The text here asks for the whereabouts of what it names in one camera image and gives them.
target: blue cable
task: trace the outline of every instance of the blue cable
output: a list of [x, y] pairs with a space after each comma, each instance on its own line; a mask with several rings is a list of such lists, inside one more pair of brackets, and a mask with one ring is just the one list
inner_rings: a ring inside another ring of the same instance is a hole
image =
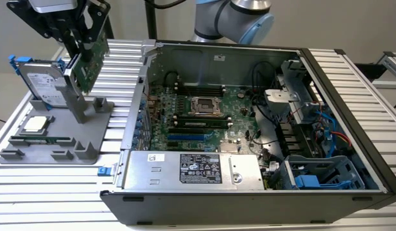
[[[330, 117], [326, 113], [323, 113], [320, 111], [316, 111], [315, 113], [319, 114], [319, 115], [322, 115], [330, 121], [332, 121], [334, 131], [336, 131], [336, 120], [332, 117]], [[331, 149], [328, 151], [328, 154], [326, 156], [327, 158], [331, 158], [332, 157], [332, 154], [334, 154], [334, 151], [335, 151], [335, 146], [336, 146], [336, 136], [332, 134], [332, 145], [331, 145]]]
[[316, 111], [315, 112], [316, 114], [322, 115], [324, 118], [327, 118], [330, 121], [332, 121], [332, 124], [334, 124], [334, 131], [336, 131], [336, 120], [330, 117], [326, 113], [320, 112], [320, 111]]

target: capacitor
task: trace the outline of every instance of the capacitor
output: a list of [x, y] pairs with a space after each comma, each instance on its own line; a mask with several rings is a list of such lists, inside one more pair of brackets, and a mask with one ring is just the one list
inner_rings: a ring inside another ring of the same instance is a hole
[[138, 137], [140, 135], [140, 131], [139, 130], [134, 130], [134, 137]]
[[243, 98], [244, 98], [244, 94], [243, 94], [242, 92], [239, 92], [239, 93], [236, 94], [236, 97], [238, 97], [239, 99], [243, 99]]
[[247, 130], [246, 132], [244, 132], [244, 139], [248, 141], [250, 140], [250, 130]]
[[142, 123], [140, 122], [136, 122], [135, 123], [135, 128], [140, 128], [142, 127]]

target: metal rail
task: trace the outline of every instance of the metal rail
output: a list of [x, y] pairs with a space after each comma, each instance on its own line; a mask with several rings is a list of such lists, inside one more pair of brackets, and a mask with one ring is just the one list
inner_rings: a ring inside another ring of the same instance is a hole
[[[396, 203], [380, 210], [363, 210], [332, 224], [239, 226], [136, 226], [122, 225], [99, 198], [99, 190], [112, 187], [112, 177], [98, 177], [98, 167], [119, 160], [120, 141], [138, 78], [142, 41], [110, 40], [111, 54], [88, 98], [106, 96], [115, 102], [103, 142], [103, 154], [92, 166], [0, 165], [0, 230], [334, 230], [396, 231]], [[383, 158], [396, 175], [396, 120], [368, 90], [347, 61], [334, 51], [312, 50], [332, 84], [356, 116]], [[2, 139], [15, 132], [31, 108], [27, 100], [18, 107], [0, 132]]]

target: red cable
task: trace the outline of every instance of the red cable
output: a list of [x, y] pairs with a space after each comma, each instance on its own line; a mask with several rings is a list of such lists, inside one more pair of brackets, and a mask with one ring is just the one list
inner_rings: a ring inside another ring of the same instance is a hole
[[292, 120], [292, 117], [295, 115], [295, 113], [303, 108], [304, 105], [302, 105], [300, 108], [296, 109], [296, 111], [294, 111], [291, 114], [290, 114], [290, 118], [288, 118], [288, 122]]
[[335, 134], [335, 135], [342, 136], [347, 140], [347, 142], [350, 143], [350, 147], [352, 146], [352, 142], [351, 142], [350, 138], [344, 134], [342, 134], [340, 132], [336, 132], [336, 131], [332, 131], [331, 133]]

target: warning label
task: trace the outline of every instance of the warning label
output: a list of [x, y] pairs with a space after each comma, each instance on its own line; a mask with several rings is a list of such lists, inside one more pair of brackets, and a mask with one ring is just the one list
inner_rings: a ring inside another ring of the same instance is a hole
[[179, 180], [184, 184], [222, 184], [222, 162], [216, 154], [180, 154]]

